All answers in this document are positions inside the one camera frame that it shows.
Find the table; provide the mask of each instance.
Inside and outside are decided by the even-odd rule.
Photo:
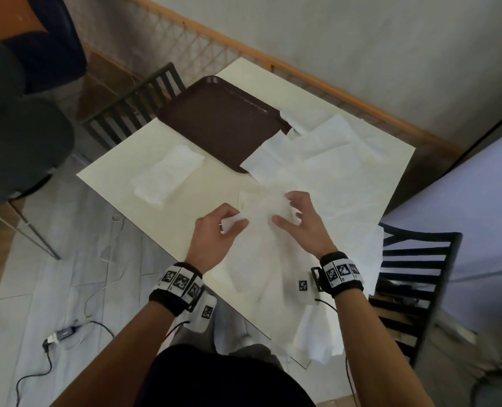
[[[379,195],[378,205],[383,207],[373,212],[379,221],[411,158],[413,147],[243,58],[217,75],[277,109],[323,109],[340,114],[358,135],[372,140],[384,150],[389,163],[373,177],[390,184]],[[187,145],[204,155],[205,161],[166,200],[163,209],[157,209],[134,195],[131,178],[165,157],[176,144]],[[260,189],[250,175],[232,171],[158,119],[149,122],[86,167],[78,177],[179,261],[186,256],[196,218],[211,212],[223,202],[237,205],[241,190],[252,192]],[[228,277],[227,269],[221,263],[204,276],[204,281],[269,336],[268,329],[261,328],[254,320],[256,303],[246,294],[236,293]],[[286,350],[303,366],[308,364],[309,359],[295,347],[289,346]]]

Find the dark clothing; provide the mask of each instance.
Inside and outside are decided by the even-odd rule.
[[[268,362],[190,345],[165,349],[153,361],[136,407],[199,405],[315,406],[291,376]]]

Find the chair backrest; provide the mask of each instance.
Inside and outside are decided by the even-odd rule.
[[[186,87],[174,65],[168,63],[134,86],[123,97],[91,116],[83,126],[100,145],[110,150],[155,118],[157,110],[169,100],[173,100],[177,90],[181,93]]]
[[[419,233],[379,225],[385,231],[383,263],[370,304],[402,315],[403,321],[379,318],[386,328],[413,337],[396,343],[414,366],[426,332],[433,325],[462,234]]]

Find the metal chair leg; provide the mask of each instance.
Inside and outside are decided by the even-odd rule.
[[[60,256],[51,248],[49,243],[38,233],[38,231],[34,228],[34,226],[30,223],[27,218],[12,204],[11,201],[8,201],[8,205],[11,207],[12,210],[23,220],[26,226],[31,229],[31,231],[36,235],[36,237],[42,242],[43,246],[38,243],[36,240],[34,240],[31,236],[28,234],[25,234],[19,227],[12,226],[9,222],[7,222],[4,218],[0,216],[0,221],[2,221],[4,224],[6,224],[8,227],[16,230],[18,233],[24,235],[26,238],[28,238],[31,242],[36,244],[38,247],[40,247],[42,250],[44,250],[47,254],[49,254],[51,257],[53,257],[55,260],[60,260]]]

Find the brown tray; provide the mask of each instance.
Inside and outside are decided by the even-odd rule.
[[[240,164],[262,143],[290,130],[279,110],[214,75],[196,81],[157,117],[240,173],[247,172]]]

